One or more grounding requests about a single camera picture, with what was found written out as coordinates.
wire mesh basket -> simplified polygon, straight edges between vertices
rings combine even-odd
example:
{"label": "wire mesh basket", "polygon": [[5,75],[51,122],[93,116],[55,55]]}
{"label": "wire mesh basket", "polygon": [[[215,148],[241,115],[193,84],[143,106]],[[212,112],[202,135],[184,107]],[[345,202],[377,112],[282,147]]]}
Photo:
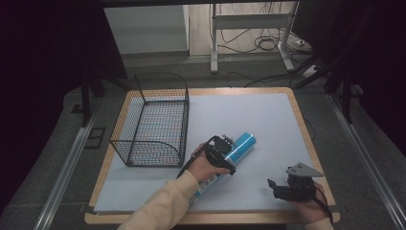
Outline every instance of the wire mesh basket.
{"label": "wire mesh basket", "polygon": [[127,166],[182,167],[189,91],[171,73],[139,74],[126,95],[110,144]]}

blue can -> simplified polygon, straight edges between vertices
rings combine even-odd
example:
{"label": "blue can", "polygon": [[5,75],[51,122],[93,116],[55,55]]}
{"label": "blue can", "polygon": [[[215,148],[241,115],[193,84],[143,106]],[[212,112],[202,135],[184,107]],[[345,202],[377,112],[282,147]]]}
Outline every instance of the blue can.
{"label": "blue can", "polygon": [[255,145],[257,139],[251,133],[245,132],[232,144],[232,150],[227,153],[225,159],[235,165]]}
{"label": "blue can", "polygon": [[[232,150],[226,154],[225,160],[235,165],[243,156],[251,150],[257,140],[251,133],[245,132],[232,144]],[[191,203],[195,203],[203,194],[209,190],[216,182],[219,182],[223,174],[216,174],[207,181],[200,183],[199,189],[191,198]]]}

hand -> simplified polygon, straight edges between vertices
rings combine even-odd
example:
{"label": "hand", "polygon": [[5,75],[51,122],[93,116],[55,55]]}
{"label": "hand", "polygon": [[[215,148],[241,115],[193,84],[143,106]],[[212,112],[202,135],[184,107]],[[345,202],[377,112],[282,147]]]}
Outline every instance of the hand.
{"label": "hand", "polygon": [[[325,192],[323,186],[320,185],[319,183],[314,182],[314,186],[318,188],[322,193]],[[316,197],[320,199],[322,202],[325,202],[324,196],[320,193],[319,190],[316,189]],[[308,202],[296,202],[296,201],[288,201],[288,202],[296,206],[302,218],[307,223],[316,222],[321,219],[325,219],[327,217],[322,207],[320,207],[320,205],[314,202],[314,200],[309,200]]]}
{"label": "hand", "polygon": [[[200,150],[205,143],[200,144],[200,146],[194,150],[192,154]],[[203,182],[212,177],[215,174],[227,174],[230,170],[224,168],[214,167],[207,160],[205,152],[201,152],[200,155],[193,161],[193,163],[188,167],[188,171],[194,176],[197,182]]]}

beige sleeve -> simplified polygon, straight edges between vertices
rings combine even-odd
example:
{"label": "beige sleeve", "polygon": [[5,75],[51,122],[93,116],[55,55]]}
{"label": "beige sleeve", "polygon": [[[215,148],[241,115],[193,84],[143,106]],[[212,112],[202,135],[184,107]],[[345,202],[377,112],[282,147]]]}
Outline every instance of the beige sleeve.
{"label": "beige sleeve", "polygon": [[186,214],[189,200],[198,188],[197,180],[185,171],[156,191],[146,204],[120,225],[119,230],[170,229]]}
{"label": "beige sleeve", "polygon": [[329,218],[323,218],[317,222],[309,223],[304,226],[305,230],[334,230]]}

metal frame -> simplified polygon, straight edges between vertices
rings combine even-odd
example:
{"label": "metal frame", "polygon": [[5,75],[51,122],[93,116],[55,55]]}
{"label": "metal frame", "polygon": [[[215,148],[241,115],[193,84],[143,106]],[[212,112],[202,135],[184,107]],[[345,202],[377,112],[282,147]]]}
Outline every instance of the metal frame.
{"label": "metal frame", "polygon": [[382,199],[385,207],[388,210],[389,215],[391,216],[396,229],[406,229],[406,214],[403,211],[403,207],[395,196],[394,191],[386,183],[385,178],[380,173],[379,169],[373,163],[373,160],[368,153],[367,148],[364,146],[361,138],[358,136],[354,126],[348,122],[348,120],[341,113],[341,104],[336,96],[327,95],[331,101],[331,105],[337,115],[338,120],[340,121],[343,130],[348,135],[355,152],[357,153],[362,165],[364,166],[365,171],[371,179],[373,186],[375,187],[377,193]]}
{"label": "metal frame", "polygon": [[218,49],[217,49],[217,31],[218,30],[237,30],[237,29],[263,29],[263,28],[284,28],[285,33],[282,41],[278,44],[278,50],[281,54],[283,63],[288,72],[294,71],[292,61],[286,52],[286,43],[289,38],[289,32],[292,29],[296,10],[299,2],[295,1],[289,13],[278,14],[243,14],[243,15],[217,15],[215,4],[212,7],[212,53],[211,53],[211,71],[218,72]]}
{"label": "metal frame", "polygon": [[72,174],[75,167],[79,161],[80,154],[86,143],[87,137],[92,129],[92,126],[96,120],[96,115],[98,114],[99,107],[102,103],[102,99],[96,99],[96,104],[94,105],[92,115],[89,118],[87,126],[80,128],[75,143],[73,144],[69,154],[60,170],[59,176],[57,177],[54,188],[50,192],[47,201],[39,215],[34,230],[39,229],[49,229],[52,221],[54,220],[57,208],[59,207],[60,201],[65,194],[66,188],[68,187],[69,181],[71,180]]}

